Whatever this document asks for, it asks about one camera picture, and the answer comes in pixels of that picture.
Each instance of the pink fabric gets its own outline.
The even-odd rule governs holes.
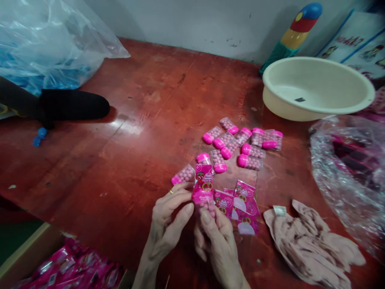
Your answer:
[[[293,200],[299,218],[276,216],[267,210],[263,216],[278,251],[294,273],[306,283],[327,288],[349,289],[344,271],[350,264],[364,265],[365,258],[351,240],[331,233],[320,215],[312,208]]]

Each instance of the pink packet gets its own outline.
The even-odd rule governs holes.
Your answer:
[[[261,215],[254,199],[255,188],[238,180],[234,192],[234,207],[252,216]]]
[[[258,235],[258,224],[255,216],[238,211],[238,230],[242,235]]]
[[[231,220],[231,214],[233,212],[233,200],[234,196],[228,193],[215,190],[214,201],[219,210]]]
[[[198,212],[202,208],[207,209],[210,215],[215,218],[213,198],[213,174],[211,165],[197,165],[192,200]]]
[[[234,197],[234,190],[231,190],[231,189],[226,189],[224,188],[223,191],[229,195],[232,195]]]

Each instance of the red wooden table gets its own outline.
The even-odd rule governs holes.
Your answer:
[[[113,107],[100,121],[58,122],[41,147],[32,146],[34,120],[0,122],[0,194],[44,221],[76,235],[85,245],[135,270],[147,239],[155,201],[171,177],[212,146],[202,135],[228,116],[238,127],[274,128],[283,149],[267,153],[257,173],[236,165],[214,176],[217,188],[237,179],[256,185],[261,212],[296,199],[316,209],[333,232],[349,237],[323,199],[311,172],[310,123],[291,122],[263,106],[258,67],[175,47],[122,40],[132,57],[106,59],[81,90],[100,94]],[[194,251],[191,220],[178,246],[162,262],[158,284],[168,288],[219,287]],[[311,288],[277,253],[259,218],[259,236],[235,233],[239,260],[252,288]],[[383,267],[366,252],[353,266],[352,288],[373,288]]]

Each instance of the plastic wrapper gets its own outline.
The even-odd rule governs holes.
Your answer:
[[[0,39],[0,75],[37,96],[78,88],[106,57],[130,57],[83,0],[2,1]]]
[[[377,259],[385,249],[385,126],[333,116],[310,128],[314,179],[346,230]]]

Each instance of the plastic container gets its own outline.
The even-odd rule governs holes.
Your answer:
[[[263,135],[265,134],[263,129],[253,128],[251,130],[253,135],[251,136],[251,144],[257,147],[262,147]]]
[[[237,148],[239,148],[239,144],[237,140],[234,138],[231,141],[229,141],[223,149],[221,149],[221,154],[225,159],[229,159],[231,158],[231,156],[233,155],[233,153]]]
[[[240,154],[238,157],[238,164],[246,169],[259,171],[263,168],[263,161],[254,157],[249,157],[244,154]]]
[[[219,123],[231,134],[236,134],[239,131],[236,125],[228,117],[222,118]]]
[[[251,157],[256,157],[257,159],[265,159],[266,152],[263,149],[259,149],[256,146],[244,144],[242,146],[242,153]]]
[[[210,145],[213,143],[214,139],[219,137],[222,133],[223,130],[215,126],[203,135],[203,140]]]
[[[275,130],[265,130],[262,143],[264,149],[273,149],[278,145],[277,135],[274,132]]]
[[[227,165],[220,150],[211,151],[209,154],[213,160],[214,171],[216,173],[224,173],[227,171]]]
[[[295,121],[351,114],[369,106],[375,96],[372,83],[361,73],[315,57],[278,60],[266,68],[263,83],[267,108]]]
[[[231,133],[225,132],[223,135],[214,140],[214,145],[217,149],[223,149],[223,147],[233,138],[234,136]]]
[[[273,148],[273,150],[280,151],[282,150],[282,140],[284,134],[278,130],[274,131],[274,134],[276,135],[277,146]]]
[[[251,132],[251,130],[249,130],[248,128],[243,128],[236,135],[235,139],[237,140],[238,144],[241,146],[249,139],[249,137],[252,136],[252,134],[253,133]]]
[[[193,167],[187,165],[179,173],[172,177],[171,182],[173,185],[187,182],[194,176],[194,173],[195,171]]]

